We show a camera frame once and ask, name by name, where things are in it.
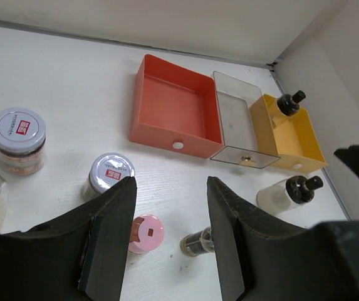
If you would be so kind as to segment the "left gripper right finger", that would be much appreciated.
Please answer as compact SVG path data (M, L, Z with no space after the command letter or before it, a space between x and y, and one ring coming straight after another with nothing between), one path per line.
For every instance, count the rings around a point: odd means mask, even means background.
M207 201L223 300L359 300L359 221L301 228L217 177Z

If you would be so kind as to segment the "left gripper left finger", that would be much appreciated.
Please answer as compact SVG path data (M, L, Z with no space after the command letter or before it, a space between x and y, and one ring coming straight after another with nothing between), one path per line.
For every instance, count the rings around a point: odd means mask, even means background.
M0 300L118 300L136 198L125 177L55 219L0 235Z

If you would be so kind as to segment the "white-powder bottle black pump cap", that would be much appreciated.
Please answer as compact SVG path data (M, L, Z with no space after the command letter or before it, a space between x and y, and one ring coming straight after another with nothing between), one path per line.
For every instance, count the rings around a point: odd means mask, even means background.
M292 176L261 189L256 195L257 205L271 215L277 215L308 204L315 197L315 191L323 187L319 176L306 178Z

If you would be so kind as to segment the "dark sauce jar white lid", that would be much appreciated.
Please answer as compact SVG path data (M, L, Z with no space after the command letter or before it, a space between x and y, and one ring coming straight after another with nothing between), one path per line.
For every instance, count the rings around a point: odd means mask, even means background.
M82 198L89 201L121 181L124 177L134 177L135 167L122 154L105 153L98 156L91 165L82 188Z

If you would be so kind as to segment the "brown-spice bottle black pump cap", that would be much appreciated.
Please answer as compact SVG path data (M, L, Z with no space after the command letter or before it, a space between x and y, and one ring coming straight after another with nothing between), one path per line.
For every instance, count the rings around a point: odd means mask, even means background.
M285 93L277 98L271 105L268 105L268 113L273 128L279 127L295 115L299 111L299 103L305 98L306 94L302 90L299 90L293 95Z

